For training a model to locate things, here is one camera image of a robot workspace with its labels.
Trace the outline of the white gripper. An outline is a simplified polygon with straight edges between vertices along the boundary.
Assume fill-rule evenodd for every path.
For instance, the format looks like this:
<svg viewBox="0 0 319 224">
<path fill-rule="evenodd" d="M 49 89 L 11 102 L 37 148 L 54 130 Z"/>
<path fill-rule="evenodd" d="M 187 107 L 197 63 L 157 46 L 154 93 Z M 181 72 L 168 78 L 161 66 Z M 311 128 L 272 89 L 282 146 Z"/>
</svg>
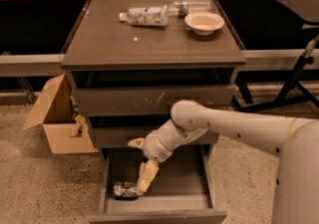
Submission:
<svg viewBox="0 0 319 224">
<path fill-rule="evenodd" d="M 165 162 L 172 155 L 172 152 L 162 145 L 155 130 L 148 134 L 145 139 L 139 137 L 130 140 L 128 147 L 142 150 L 144 156 L 148 159 L 146 163 L 141 164 L 136 187 L 137 195 L 142 196 L 155 179 L 159 171 L 159 163 Z"/>
</svg>

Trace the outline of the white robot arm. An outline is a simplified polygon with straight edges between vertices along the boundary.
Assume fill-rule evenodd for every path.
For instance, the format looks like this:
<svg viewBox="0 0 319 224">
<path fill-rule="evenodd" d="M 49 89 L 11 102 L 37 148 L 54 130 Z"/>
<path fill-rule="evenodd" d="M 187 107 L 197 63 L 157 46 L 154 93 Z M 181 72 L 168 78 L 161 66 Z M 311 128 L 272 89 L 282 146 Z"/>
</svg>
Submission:
<svg viewBox="0 0 319 224">
<path fill-rule="evenodd" d="M 318 119 L 214 110 L 179 101 L 165 124 L 128 142 L 148 159 L 140 168 L 137 194 L 147 192 L 159 164 L 176 148 L 209 130 L 280 158 L 272 224 L 319 224 Z"/>
</svg>

